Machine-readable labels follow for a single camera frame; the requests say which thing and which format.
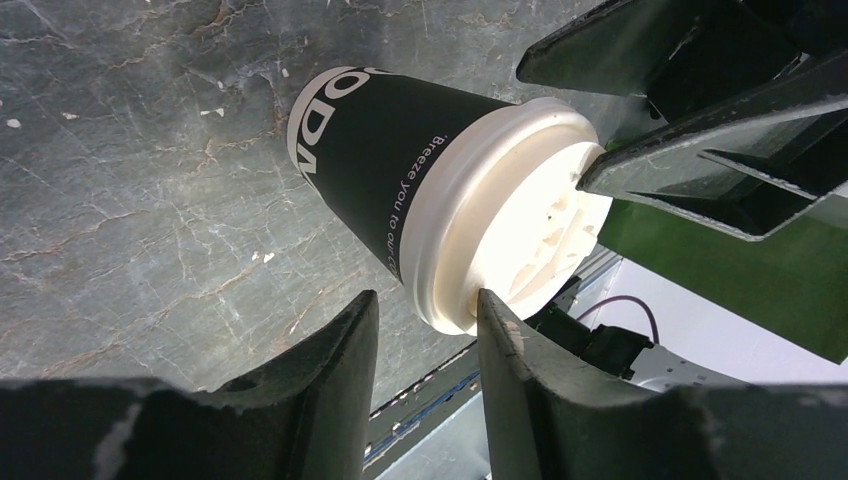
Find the white spot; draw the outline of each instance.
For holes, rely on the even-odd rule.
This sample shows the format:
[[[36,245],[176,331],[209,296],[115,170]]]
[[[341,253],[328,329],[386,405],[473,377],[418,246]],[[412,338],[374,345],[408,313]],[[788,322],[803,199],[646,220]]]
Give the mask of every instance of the white spot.
[[[200,116],[202,117],[204,115],[209,115],[210,113],[217,113],[218,115],[223,117],[224,116],[224,109],[223,108],[216,108],[215,110],[201,110]]]
[[[37,385],[38,382],[34,382],[31,380],[6,380],[0,383],[0,389],[17,392],[18,390],[23,390],[29,387],[35,387]]]
[[[524,355],[524,337],[521,336],[521,328],[515,322],[504,322],[506,325],[506,333],[512,344],[515,345],[515,350],[519,355]]]
[[[810,396],[801,397],[798,403],[804,407],[818,407],[828,405],[830,407],[844,408],[848,406],[848,393],[843,391],[831,391],[825,389],[810,389]]]
[[[95,480],[115,478],[121,467],[124,466],[126,461],[124,444],[132,437],[133,426],[140,412],[140,403],[130,405],[126,418],[115,422],[112,425],[112,430],[103,437],[103,440],[94,449]]]

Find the paper cup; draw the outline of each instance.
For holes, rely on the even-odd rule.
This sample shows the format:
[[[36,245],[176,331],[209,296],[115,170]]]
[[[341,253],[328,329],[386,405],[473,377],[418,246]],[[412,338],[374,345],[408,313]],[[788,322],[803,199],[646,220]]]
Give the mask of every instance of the paper cup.
[[[373,68],[311,81],[289,118],[304,179],[439,331],[476,333],[489,288],[519,318],[591,252],[611,199],[578,192],[603,150],[542,98],[516,106]]]

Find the gray marble countertop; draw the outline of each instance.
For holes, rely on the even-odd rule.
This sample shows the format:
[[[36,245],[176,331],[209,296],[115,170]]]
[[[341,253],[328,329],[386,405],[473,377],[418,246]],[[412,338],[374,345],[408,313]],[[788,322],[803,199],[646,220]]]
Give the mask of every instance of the gray marble countertop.
[[[376,66],[603,135],[621,100],[519,84],[572,0],[0,0],[0,376],[156,375],[214,389],[377,290],[378,405],[470,337],[402,289],[297,175],[292,103]]]

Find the black paper cup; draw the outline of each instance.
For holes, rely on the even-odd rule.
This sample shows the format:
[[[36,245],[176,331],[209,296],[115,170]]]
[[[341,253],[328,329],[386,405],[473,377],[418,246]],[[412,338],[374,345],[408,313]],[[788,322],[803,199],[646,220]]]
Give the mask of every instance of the black paper cup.
[[[542,175],[544,172],[537,170],[551,159],[561,166],[545,167],[549,174],[564,174],[568,169],[563,170],[562,165],[568,162],[572,164],[569,172],[580,170],[574,179],[569,174],[562,180],[563,188],[576,184],[579,173],[602,152],[591,124],[558,100],[539,99],[515,106],[374,68],[352,67],[324,72],[306,86],[294,104],[287,142],[289,155],[303,178],[404,284],[419,316],[438,330],[453,334],[476,331],[476,307],[472,305],[476,291],[489,288],[487,278],[498,276],[481,274],[489,267],[478,268],[474,261],[483,255],[475,252],[475,247],[492,244],[491,239],[484,241],[486,232],[497,224],[501,209],[517,201],[525,202],[531,210],[542,208],[536,205],[541,200],[511,200],[513,194],[531,189],[532,185],[525,183],[534,174]],[[527,158],[509,155],[519,147],[529,155]],[[563,156],[572,160],[559,158]],[[434,168],[438,173],[431,175]],[[544,184],[538,178],[535,182]],[[544,188],[560,190],[558,186]],[[419,195],[422,189],[428,192],[424,196]],[[495,193],[482,193],[489,189]],[[571,190],[568,208],[555,214],[566,215],[573,223],[577,212],[582,211],[587,218],[577,220],[597,227],[594,232],[600,230],[608,199],[587,197],[573,187]],[[552,194],[552,204],[563,203],[561,195],[556,194]],[[489,196],[492,202],[486,203],[481,195]],[[523,195],[532,197],[530,192]],[[578,197],[588,205],[582,210]],[[481,202],[484,205],[475,207],[475,211],[465,208]],[[457,223],[460,217],[467,217],[461,225]],[[579,244],[574,257],[582,259],[594,246],[594,235],[587,240],[569,234],[569,229],[559,230],[562,232],[554,241]],[[457,240],[457,235],[464,240]],[[546,238],[520,238],[516,248],[528,241],[551,242]],[[505,258],[511,252],[510,245],[506,242],[497,247],[504,249]],[[521,269],[525,274],[516,273],[517,280],[509,288],[495,289],[508,305],[510,298],[518,299],[510,306],[520,311],[516,312],[520,317],[543,306],[537,307],[537,300],[526,301],[539,297],[539,281],[533,284],[534,268],[528,263]],[[518,291],[523,286],[532,292]],[[454,292],[440,294],[444,288]],[[541,290],[551,288],[548,285]]]

